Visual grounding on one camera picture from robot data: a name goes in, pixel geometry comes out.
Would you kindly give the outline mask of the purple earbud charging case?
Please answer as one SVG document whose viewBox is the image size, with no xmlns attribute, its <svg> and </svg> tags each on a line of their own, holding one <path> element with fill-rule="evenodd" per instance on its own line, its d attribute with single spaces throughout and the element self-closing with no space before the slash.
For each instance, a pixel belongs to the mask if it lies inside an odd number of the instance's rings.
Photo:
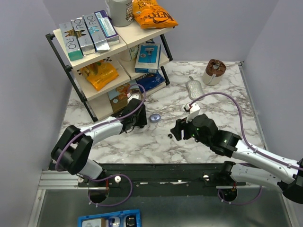
<svg viewBox="0 0 303 227">
<path fill-rule="evenodd" d="M 159 122 L 161 120 L 161 116 L 158 113 L 156 113 L 156 114 L 154 113 L 154 114 L 150 115 L 149 120 L 152 123 L 156 123 L 156 122 Z"/>
</svg>

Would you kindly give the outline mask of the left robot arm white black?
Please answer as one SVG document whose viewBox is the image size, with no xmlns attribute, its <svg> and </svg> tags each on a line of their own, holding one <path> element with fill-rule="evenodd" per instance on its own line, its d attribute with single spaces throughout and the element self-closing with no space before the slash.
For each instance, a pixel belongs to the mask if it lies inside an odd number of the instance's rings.
<svg viewBox="0 0 303 227">
<path fill-rule="evenodd" d="M 95 186 L 101 186 L 105 175 L 100 164 L 89 159 L 92 146 L 111 136 L 126 133 L 134 127 L 147 124 L 143 101 L 133 98 L 123 109 L 120 118 L 108 117 L 91 126 L 78 128 L 68 126 L 51 152 L 57 171 L 68 171 L 71 175 L 84 175 Z"/>
</svg>

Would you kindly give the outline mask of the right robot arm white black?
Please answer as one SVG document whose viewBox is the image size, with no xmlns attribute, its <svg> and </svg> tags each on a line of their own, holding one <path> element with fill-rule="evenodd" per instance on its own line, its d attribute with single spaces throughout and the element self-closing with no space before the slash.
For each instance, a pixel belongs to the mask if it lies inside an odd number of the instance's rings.
<svg viewBox="0 0 303 227">
<path fill-rule="evenodd" d="M 209 147 L 220 156 L 238 159 L 252 167 L 231 164 L 218 173 L 218 181 L 223 185 L 231 182 L 246 182 L 272 188 L 287 199 L 303 202 L 303 162 L 282 157 L 250 144 L 241 136 L 218 129 L 214 120 L 205 114 L 188 121 L 178 119 L 170 130 L 176 140 L 193 138 Z"/>
</svg>

